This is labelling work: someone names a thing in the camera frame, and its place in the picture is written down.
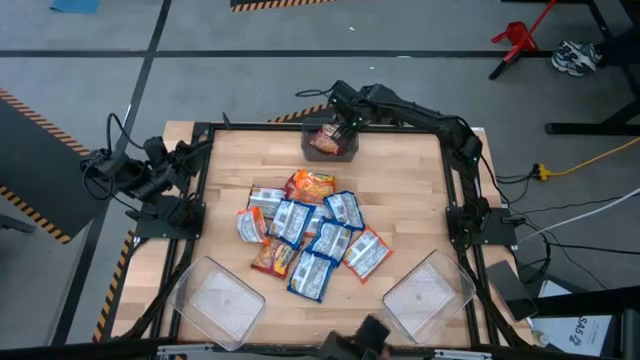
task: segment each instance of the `wooden tabletop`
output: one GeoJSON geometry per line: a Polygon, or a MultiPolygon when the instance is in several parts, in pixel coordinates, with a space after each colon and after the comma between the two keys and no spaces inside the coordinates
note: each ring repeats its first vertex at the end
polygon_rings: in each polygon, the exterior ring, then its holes
{"type": "MultiPolygon", "coordinates": [[[[164,132],[168,147],[179,140],[189,141],[193,124],[168,122],[164,132]]],[[[491,164],[486,136],[483,131],[477,133],[491,164]]],[[[498,193],[484,167],[480,178],[484,196],[492,206],[499,206],[498,193]]],[[[388,319],[382,315],[383,295],[431,251],[438,249],[456,258],[447,235],[447,193],[439,142],[433,135],[360,134],[360,149],[353,162],[311,163],[302,155],[300,133],[218,130],[204,201],[206,221],[193,260],[210,256],[266,298],[264,314],[249,343],[316,345],[331,330],[353,334],[367,314],[388,319]],[[395,250],[364,285],[346,266],[340,266],[331,275],[322,304],[289,293],[286,281],[251,269],[260,245],[242,242],[235,228],[236,212],[246,206],[252,185],[282,187],[300,168],[334,175],[338,191],[356,193],[367,225],[395,250]]],[[[112,336],[128,330],[156,295],[166,247],[166,240],[152,240],[131,259],[112,336]]],[[[515,270],[514,260],[503,246],[484,246],[483,251],[487,266],[507,260],[515,270]]],[[[492,297],[513,323],[495,291],[492,297]]],[[[481,338],[488,342],[482,306],[477,298],[474,301],[481,338]]],[[[163,334],[168,321],[169,316],[165,316],[163,334]]],[[[513,325],[523,339],[531,342],[525,322],[513,325]]],[[[179,340],[211,341],[186,320],[181,323],[179,340]]],[[[415,346],[395,329],[388,342],[415,346]]],[[[469,346],[465,312],[458,312],[426,345],[469,346]]]]}

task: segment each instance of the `gray floor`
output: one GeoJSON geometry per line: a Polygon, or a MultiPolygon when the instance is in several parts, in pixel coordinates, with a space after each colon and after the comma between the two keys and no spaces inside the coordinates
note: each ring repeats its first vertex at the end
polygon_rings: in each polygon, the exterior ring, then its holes
{"type": "MultiPolygon", "coordinates": [[[[0,50],[146,49],[160,1],[103,1],[96,15],[55,13],[48,1],[0,0],[0,50]]],[[[598,1],[614,33],[630,23],[615,1],[598,1]]],[[[498,0],[357,0],[233,14],[225,1],[174,0],[162,50],[421,49],[496,50],[489,38],[509,21],[530,23],[541,5],[498,0]]],[[[536,33],[541,48],[560,40],[599,41],[586,7],[558,6],[536,33]]],[[[141,59],[0,59],[0,87],[20,98],[88,147],[104,146],[106,114],[124,115],[141,59]]],[[[499,174],[519,174],[534,162],[565,169],[628,141],[626,138],[549,137],[548,121],[597,122],[631,100],[620,69],[581,79],[557,73],[546,60],[523,59],[499,81],[486,77],[495,59],[226,58],[157,59],[132,132],[134,139],[162,133],[167,120],[264,121],[316,105],[293,93],[327,88],[336,79],[354,86],[381,82],[406,99],[485,127],[499,174]]],[[[628,149],[572,176],[532,183],[515,208],[527,209],[621,195],[637,187],[640,147],[628,149]]],[[[504,187],[510,197],[519,185],[504,187]]],[[[534,214],[553,224],[593,207],[534,214]]],[[[640,250],[638,200],[555,231],[570,244],[640,250]]],[[[0,212],[22,215],[4,199],[0,212]]],[[[119,204],[107,223],[88,274],[69,340],[91,339],[124,235],[133,222],[119,204]]],[[[521,236],[526,231],[519,231],[521,236]]],[[[81,236],[61,246],[41,230],[33,236],[0,232],[0,348],[45,344],[77,259],[81,236]]],[[[539,240],[517,252],[531,261],[544,255],[539,240]]],[[[638,285],[635,258],[574,250],[574,260],[607,287],[638,285]]],[[[554,249],[550,273],[586,289],[598,284],[554,249]]]]}

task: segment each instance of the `warning tape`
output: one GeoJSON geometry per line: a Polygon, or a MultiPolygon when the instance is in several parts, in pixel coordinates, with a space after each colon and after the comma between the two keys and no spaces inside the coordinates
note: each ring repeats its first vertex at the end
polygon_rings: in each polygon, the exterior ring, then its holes
{"type": "MultiPolygon", "coordinates": [[[[16,97],[9,94],[2,88],[0,88],[0,100],[6,102],[16,110],[20,111],[22,115],[31,119],[38,126],[46,130],[51,136],[58,139],[58,141],[65,144],[66,146],[71,148],[71,150],[77,152],[79,155],[89,155],[89,150],[86,147],[82,146],[73,137],[67,135],[64,131],[60,130],[60,128],[47,121],[47,119],[45,119],[42,115],[35,112],[29,106],[23,104],[20,100],[18,100],[16,97]]],[[[28,217],[35,221],[36,224],[38,224],[46,232],[51,234],[51,236],[53,236],[60,243],[66,244],[71,241],[71,236],[67,235],[57,226],[49,222],[49,220],[45,219],[42,215],[40,215],[40,213],[29,206],[29,204],[27,204],[24,200],[20,199],[20,197],[11,192],[6,185],[0,184],[0,195],[3,195],[5,198],[7,198],[7,200],[9,200],[15,207],[25,213],[28,217]]]]}
{"type": "Polygon", "coordinates": [[[39,212],[35,211],[29,204],[27,204],[24,200],[20,199],[16,194],[9,191],[9,189],[0,184],[0,195],[4,196],[9,200],[11,204],[18,208],[18,210],[22,211],[30,217],[33,221],[38,224],[44,231],[48,232],[53,236],[56,240],[58,240],[61,244],[66,244],[71,241],[71,236],[62,232],[58,227],[49,222],[49,220],[45,219],[39,212]]]}
{"type": "Polygon", "coordinates": [[[275,119],[267,120],[270,123],[283,123],[283,122],[296,122],[296,119],[301,117],[306,117],[310,114],[317,113],[327,109],[327,104],[316,105],[310,108],[296,111],[295,113],[287,114],[284,116],[279,116],[275,119]]]}
{"type": "Polygon", "coordinates": [[[122,250],[120,250],[120,259],[118,259],[118,263],[116,264],[116,270],[113,273],[113,277],[111,278],[111,283],[109,284],[109,288],[107,289],[107,296],[104,299],[104,306],[102,310],[100,310],[100,317],[98,318],[98,323],[96,324],[96,330],[93,332],[93,337],[91,340],[94,343],[100,342],[104,335],[105,324],[107,322],[107,318],[109,317],[109,312],[112,310],[113,298],[116,294],[118,286],[120,286],[120,282],[124,280],[122,277],[122,272],[124,271],[125,264],[129,259],[129,252],[133,249],[133,231],[129,230],[127,232],[127,236],[124,238],[124,244],[122,245],[122,250]]]}
{"type": "Polygon", "coordinates": [[[263,9],[283,8],[299,5],[324,4],[335,2],[336,0],[273,0],[254,2],[251,4],[239,4],[231,7],[232,12],[244,12],[263,9]]]}
{"type": "Polygon", "coordinates": [[[77,152],[82,156],[89,155],[89,149],[82,146],[76,139],[74,139],[69,134],[62,131],[60,128],[56,127],[53,123],[47,121],[42,115],[35,112],[29,106],[20,102],[20,100],[16,99],[13,95],[6,92],[4,89],[0,88],[0,100],[4,100],[7,104],[13,106],[16,110],[20,111],[24,116],[31,119],[38,126],[46,130],[51,136],[55,137],[61,143],[70,147],[71,150],[77,152]]]}

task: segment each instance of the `food package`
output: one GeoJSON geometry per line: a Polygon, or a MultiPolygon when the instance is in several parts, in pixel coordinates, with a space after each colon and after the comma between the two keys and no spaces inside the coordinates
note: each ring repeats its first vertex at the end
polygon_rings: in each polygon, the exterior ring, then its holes
{"type": "Polygon", "coordinates": [[[311,220],[309,220],[309,225],[304,230],[305,236],[316,236],[316,232],[318,231],[318,223],[320,219],[326,217],[327,219],[331,219],[331,211],[325,205],[315,205],[316,209],[313,211],[311,215],[311,220]]]}
{"type": "Polygon", "coordinates": [[[318,233],[307,248],[316,254],[328,256],[337,267],[349,246],[353,232],[339,222],[327,218],[320,220],[318,233]]]}
{"type": "Polygon", "coordinates": [[[300,239],[304,235],[315,206],[298,201],[281,200],[276,216],[269,227],[268,234],[288,242],[295,249],[300,247],[300,239]]]}
{"type": "Polygon", "coordinates": [[[323,124],[322,128],[309,139],[309,145],[323,153],[338,155],[340,145],[331,138],[338,129],[338,124],[323,124]]]}
{"type": "Polygon", "coordinates": [[[287,199],[322,204],[324,197],[336,191],[336,179],[330,175],[298,170],[285,185],[287,199]]]}
{"type": "Polygon", "coordinates": [[[251,268],[285,279],[289,273],[289,265],[297,252],[298,250],[288,243],[272,239],[269,245],[262,247],[258,256],[253,259],[251,268]]]}
{"type": "Polygon", "coordinates": [[[264,188],[254,185],[251,187],[247,209],[254,206],[258,207],[260,211],[262,211],[262,216],[273,219],[273,217],[276,216],[280,200],[284,199],[284,195],[285,192],[282,189],[264,188]]]}
{"type": "Polygon", "coordinates": [[[328,258],[305,250],[289,279],[287,290],[321,303],[333,268],[328,258]]]}
{"type": "Polygon", "coordinates": [[[347,249],[344,263],[364,284],[371,272],[391,254],[393,254],[393,250],[375,231],[367,226],[365,231],[347,249]]]}
{"type": "Polygon", "coordinates": [[[238,211],[237,230],[244,242],[269,244],[267,226],[262,212],[257,207],[238,211]]]}
{"type": "Polygon", "coordinates": [[[324,198],[333,218],[351,230],[364,230],[364,218],[358,200],[351,191],[343,191],[324,198]]]}

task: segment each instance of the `plastic container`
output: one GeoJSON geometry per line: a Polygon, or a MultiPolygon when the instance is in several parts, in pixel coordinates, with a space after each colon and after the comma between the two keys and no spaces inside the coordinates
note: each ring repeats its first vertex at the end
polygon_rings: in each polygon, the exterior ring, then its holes
{"type": "Polygon", "coordinates": [[[210,257],[189,266],[168,301],[185,319],[229,351],[245,343],[265,306],[262,295],[210,257]]]}
{"type": "Polygon", "coordinates": [[[330,119],[307,119],[302,122],[302,153],[307,161],[320,162],[351,162],[358,151],[358,135],[349,143],[345,152],[341,155],[325,154],[309,145],[309,139],[320,130],[322,124],[330,122],[330,119]]]}
{"type": "Polygon", "coordinates": [[[475,295],[469,275],[435,250],[383,297],[396,327],[422,345],[475,295]]]}

